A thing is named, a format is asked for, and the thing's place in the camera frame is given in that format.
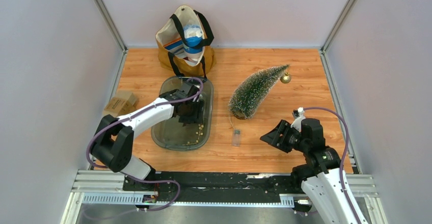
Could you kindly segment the gold bead garland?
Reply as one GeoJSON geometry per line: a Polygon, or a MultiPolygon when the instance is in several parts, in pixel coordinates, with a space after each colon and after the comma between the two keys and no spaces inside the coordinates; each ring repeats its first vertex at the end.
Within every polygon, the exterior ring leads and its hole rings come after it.
{"type": "Polygon", "coordinates": [[[189,126],[185,132],[186,139],[183,145],[189,146],[198,144],[204,134],[203,129],[203,124],[189,126]]]}

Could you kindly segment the small frosted christmas tree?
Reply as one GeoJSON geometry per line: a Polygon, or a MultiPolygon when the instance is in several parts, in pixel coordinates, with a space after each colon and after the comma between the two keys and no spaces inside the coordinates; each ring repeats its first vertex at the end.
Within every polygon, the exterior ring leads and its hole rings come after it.
{"type": "Polygon", "coordinates": [[[273,66],[248,76],[234,90],[229,99],[228,109],[230,113],[239,120],[253,118],[270,90],[287,73],[289,68],[289,64],[273,66]]]}

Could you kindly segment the gold bell ornament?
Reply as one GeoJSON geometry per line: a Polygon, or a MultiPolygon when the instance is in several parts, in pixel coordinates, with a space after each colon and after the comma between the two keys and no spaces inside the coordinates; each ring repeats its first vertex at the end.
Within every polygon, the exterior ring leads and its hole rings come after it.
{"type": "Polygon", "coordinates": [[[290,73],[285,73],[282,77],[280,77],[280,82],[283,84],[288,84],[291,82],[291,75],[290,73]]]}

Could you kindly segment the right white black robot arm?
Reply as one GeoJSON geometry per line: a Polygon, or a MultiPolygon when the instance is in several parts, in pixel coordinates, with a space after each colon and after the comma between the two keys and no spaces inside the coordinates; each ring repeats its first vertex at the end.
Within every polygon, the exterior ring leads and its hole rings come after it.
{"type": "Polygon", "coordinates": [[[348,185],[341,158],[326,145],[318,119],[298,119],[292,124],[281,120],[260,140],[285,153],[303,154],[306,163],[292,169],[290,184],[308,196],[325,223],[368,222],[348,185]]]}

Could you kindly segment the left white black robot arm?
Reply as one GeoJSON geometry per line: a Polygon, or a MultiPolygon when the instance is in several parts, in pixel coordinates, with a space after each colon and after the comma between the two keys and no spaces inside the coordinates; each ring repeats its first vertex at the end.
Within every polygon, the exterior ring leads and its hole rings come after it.
{"type": "Polygon", "coordinates": [[[200,94],[204,88],[198,77],[183,78],[180,88],[160,94],[152,103],[129,114],[113,117],[104,116],[90,140],[86,157],[94,156],[101,162],[99,168],[121,172],[136,181],[145,191],[151,190],[156,177],[152,167],[133,156],[134,139],[152,126],[178,118],[183,126],[201,124],[203,101],[200,94]]]}

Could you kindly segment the clear glass tray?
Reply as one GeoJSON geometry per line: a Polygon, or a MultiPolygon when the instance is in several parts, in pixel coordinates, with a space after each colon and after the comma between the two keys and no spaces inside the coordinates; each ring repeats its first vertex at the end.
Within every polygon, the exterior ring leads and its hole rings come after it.
{"type": "Polygon", "coordinates": [[[201,148],[208,141],[210,136],[214,87],[209,79],[201,77],[201,80],[203,81],[203,91],[199,96],[200,99],[204,101],[204,134],[200,142],[196,145],[183,145],[186,139],[185,132],[187,128],[197,124],[186,124],[183,126],[182,123],[178,122],[178,117],[175,117],[162,121],[151,128],[152,139],[158,146],[173,151],[193,151],[201,148]]]}

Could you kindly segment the clear plastic battery box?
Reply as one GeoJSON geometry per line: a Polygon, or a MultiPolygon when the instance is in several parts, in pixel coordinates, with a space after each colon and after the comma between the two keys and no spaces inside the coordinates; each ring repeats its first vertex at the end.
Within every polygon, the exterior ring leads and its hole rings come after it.
{"type": "Polygon", "coordinates": [[[232,135],[232,146],[239,147],[240,138],[241,138],[241,131],[238,129],[234,129],[232,135]]]}

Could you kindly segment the yellow canvas tote bag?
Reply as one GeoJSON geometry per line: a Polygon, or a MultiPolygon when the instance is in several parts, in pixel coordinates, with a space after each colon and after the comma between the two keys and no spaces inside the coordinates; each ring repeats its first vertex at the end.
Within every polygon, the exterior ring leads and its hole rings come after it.
{"type": "Polygon", "coordinates": [[[170,16],[167,23],[156,33],[158,45],[158,59],[160,65],[172,70],[177,76],[201,76],[206,75],[216,65],[214,49],[211,44],[214,35],[206,17],[188,5],[181,5],[170,16]],[[185,42],[183,28],[188,23],[201,26],[203,39],[195,47],[202,47],[201,57],[195,61],[189,59],[184,51],[185,42]]]}

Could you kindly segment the cardboard wrapped felt pads pack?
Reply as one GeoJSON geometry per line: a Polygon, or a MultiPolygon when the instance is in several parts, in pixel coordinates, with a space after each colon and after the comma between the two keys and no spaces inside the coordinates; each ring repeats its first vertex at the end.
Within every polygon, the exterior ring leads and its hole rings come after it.
{"type": "Polygon", "coordinates": [[[138,97],[132,91],[118,90],[114,97],[111,98],[109,103],[105,106],[102,115],[119,117],[129,114],[136,110],[137,102],[138,97]]]}

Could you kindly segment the blue white bottle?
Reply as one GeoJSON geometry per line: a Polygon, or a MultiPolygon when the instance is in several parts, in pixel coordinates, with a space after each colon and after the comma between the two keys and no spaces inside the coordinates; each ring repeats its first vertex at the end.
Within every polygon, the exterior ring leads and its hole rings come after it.
{"type": "Polygon", "coordinates": [[[203,31],[199,24],[188,23],[184,28],[184,51],[189,59],[197,61],[203,52],[202,47],[195,47],[203,39],[203,31]]]}

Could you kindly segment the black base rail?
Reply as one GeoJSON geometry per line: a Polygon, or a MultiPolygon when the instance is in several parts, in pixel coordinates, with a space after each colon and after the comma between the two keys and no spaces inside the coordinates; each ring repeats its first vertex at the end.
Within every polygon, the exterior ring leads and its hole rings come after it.
{"type": "Polygon", "coordinates": [[[156,193],[159,202],[177,196],[177,203],[278,203],[282,196],[305,198],[291,174],[155,172],[140,183],[126,177],[125,191],[156,193]]]}

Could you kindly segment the aluminium frame rail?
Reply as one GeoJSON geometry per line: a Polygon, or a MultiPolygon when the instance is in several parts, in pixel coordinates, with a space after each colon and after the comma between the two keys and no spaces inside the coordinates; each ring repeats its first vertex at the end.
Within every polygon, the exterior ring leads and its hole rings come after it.
{"type": "Polygon", "coordinates": [[[84,204],[123,204],[143,206],[210,206],[291,208],[309,205],[312,194],[324,197],[335,193],[345,200],[377,197],[370,175],[348,174],[343,183],[339,175],[312,181],[310,193],[297,187],[290,174],[156,172],[156,183],[139,183],[121,173],[85,171],[76,174],[72,193],[81,193],[84,204]]]}

